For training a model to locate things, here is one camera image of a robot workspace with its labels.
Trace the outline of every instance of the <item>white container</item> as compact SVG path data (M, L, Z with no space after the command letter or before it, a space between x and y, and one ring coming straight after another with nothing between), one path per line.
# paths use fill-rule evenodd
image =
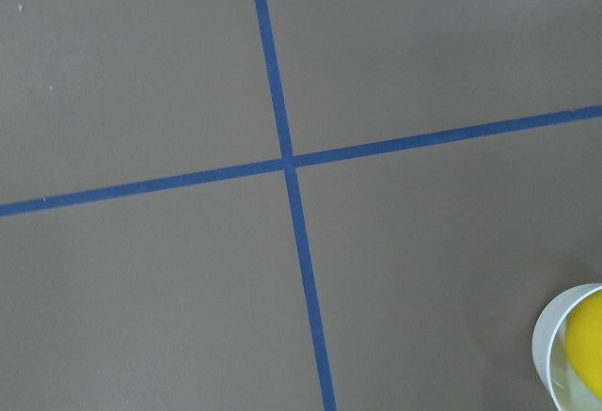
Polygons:
M602 291L602 283L561 293L546 306L535 324L531 344L535 369L560 411L602 411L602 402L580 382L566 359L563 334L571 310L598 291Z

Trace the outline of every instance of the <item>yellow ball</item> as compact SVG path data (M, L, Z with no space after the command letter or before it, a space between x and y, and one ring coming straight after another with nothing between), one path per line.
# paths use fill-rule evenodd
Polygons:
M588 296L569 314L566 355L583 384L602 400L602 292Z

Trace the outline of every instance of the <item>blue tape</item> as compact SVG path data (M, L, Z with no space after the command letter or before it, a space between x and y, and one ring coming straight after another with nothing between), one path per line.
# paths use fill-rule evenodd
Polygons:
M299 257L299 266L303 280L303 290L309 315L309 329L311 331L313 351L316 357L318 379L322 391L322 401L325 411L336 411L337 404L330 375L330 365L328 363L328 353L326 350L318 292L313 275L311 253L309 251L308 232L303 213L299 180L294 164L291 130L286 115L286 104L284 101L284 92L282 90L282 81L280 80L276 45L274 43L274 34L272 31L272 24L270 23L267 0L255 0L255 7L260 26L265 67L267 69L268 82L272 94L272 105L274 106L274 116L276 118L284 177L289 195L289 205L291 206L294 239L296 241L297 255Z
M340 148L336 150L323 150L310 154L297 155L294 158L297 166L312 166L338 162L341 160L355 159L368 155L383 154L396 150L413 150L425 146L452 143L454 141L468 140L496 134L524 131L538 127L551 126L554 124L565 124L567 122L580 121L602 117L602 105L580 108L578 110L566 110L557 113L548 113L534 117L519 119L508 119L505 121L490 122L477 126L451 129L449 131L435 132L432 134L407 136L387 141L377 141L365 145Z
M227 179L280 171L281 169L282 162L279 159L266 160L253 164L227 166L225 168L211 169L198 173L182 174L180 176L171 176L162 179L151 179L143 182L126 183L123 185L87 190L85 192L69 193L67 195L58 195L55 197L30 199L28 201L0 205L0 217L18 213L45 211L58 207L102 201L105 199L140 195L142 193L186 187L199 183L225 181Z

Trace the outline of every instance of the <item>gray surface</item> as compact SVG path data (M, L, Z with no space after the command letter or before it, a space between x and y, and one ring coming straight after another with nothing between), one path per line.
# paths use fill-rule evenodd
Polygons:
M0 219L0 407L310 410L277 174Z
M278 157L253 0L0 0L0 20L0 202Z
M602 280L602 122L303 168L340 409L549 411L544 304Z
M602 0L269 0L297 153L602 102Z

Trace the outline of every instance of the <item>vertical blue line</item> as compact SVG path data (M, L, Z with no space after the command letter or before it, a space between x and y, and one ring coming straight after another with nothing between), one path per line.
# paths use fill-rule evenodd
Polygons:
M299 266L303 280L303 290L308 309L309 328L311 330L311 338L313 341L313 351L316 357L318 378L320 380L320 389L322 391L322 401L324 403L325 411L336 411L337 404L330 375L324 328L318 301L318 291L313 275L308 232L305 216L303 214L303 202L301 200L299 180L294 165L291 130L286 115L286 104L284 102L284 92L280 80L276 45L274 43L274 34L272 31L272 24L270 23L267 0L255 0L255 7L261 33L265 67L267 69L268 82L272 95L272 105L274 106L274 116L276 118L284 177L286 179L286 186L289 194L289 205L291 206L291 217L293 218L294 239L297 246L297 255L299 257Z

